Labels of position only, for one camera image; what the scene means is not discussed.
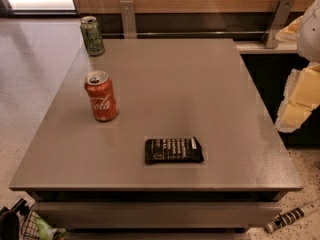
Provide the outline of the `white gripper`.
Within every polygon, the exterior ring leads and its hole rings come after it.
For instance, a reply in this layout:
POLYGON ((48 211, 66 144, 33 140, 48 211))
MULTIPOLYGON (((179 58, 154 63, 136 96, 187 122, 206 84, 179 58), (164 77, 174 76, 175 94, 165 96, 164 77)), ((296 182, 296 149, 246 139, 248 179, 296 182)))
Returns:
MULTIPOLYGON (((308 61, 320 62, 320 0, 276 34, 279 42, 296 42, 297 51, 308 61)), ((279 132, 292 133, 299 129, 320 105, 320 64, 310 63, 288 76, 284 99, 277 112, 275 127, 279 132)))

